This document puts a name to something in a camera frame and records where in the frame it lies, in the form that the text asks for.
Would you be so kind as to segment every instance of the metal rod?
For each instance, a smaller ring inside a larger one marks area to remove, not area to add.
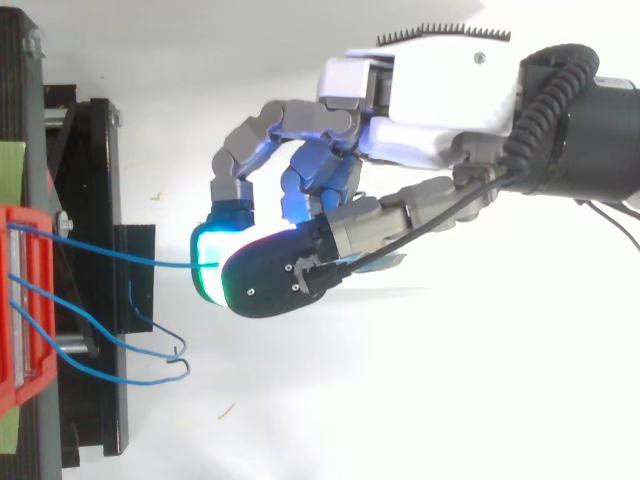
[[[56,342],[58,342],[62,351],[69,355],[89,352],[89,348],[84,341],[84,337],[80,333],[65,333],[58,335],[56,337]]]
[[[48,129],[60,129],[67,115],[66,108],[47,108],[44,111],[44,126]]]

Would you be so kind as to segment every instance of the white surface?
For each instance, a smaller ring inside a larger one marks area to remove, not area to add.
[[[318,82],[318,98],[365,98],[371,60],[332,58],[324,65]]]
[[[157,223],[157,257],[174,260],[209,208],[211,155],[245,117],[272,98],[313,98],[324,61],[348,47],[474,11],[424,0],[12,3],[46,27],[48,81],[76,81],[83,98],[122,110],[124,219]],[[559,1],[517,3],[491,2],[513,21],[474,23],[537,32],[535,47],[587,42],[601,74],[638,73],[626,53],[633,6],[579,2],[576,16]],[[261,219],[279,208],[286,162],[252,177]],[[424,178],[363,175],[372,194]],[[65,480],[640,476],[640,257],[626,239],[570,201],[502,195],[408,253],[393,271],[260,321],[200,300],[188,272],[159,270],[155,318],[187,338],[193,375],[130,389],[125,454],[83,450]],[[132,378],[168,370],[128,359]]]
[[[385,52],[395,59],[389,105],[394,122],[484,133],[511,131],[521,57],[510,44],[437,35],[365,52]],[[477,53],[485,54],[484,63],[475,62]]]
[[[373,117],[358,146],[371,158],[410,168],[441,170],[449,166],[447,151],[459,130],[401,125],[388,117]]]

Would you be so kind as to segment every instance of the robotic hand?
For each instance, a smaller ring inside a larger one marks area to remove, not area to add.
[[[640,97],[561,45],[520,60],[510,34],[423,25],[330,59],[316,102],[272,101],[213,158],[212,209],[192,236],[207,300],[248,317],[320,299],[351,273],[396,265],[401,246],[475,219],[501,189],[621,202],[640,189]],[[287,140],[285,227],[254,226],[247,177]],[[362,161],[452,171],[356,198]]]

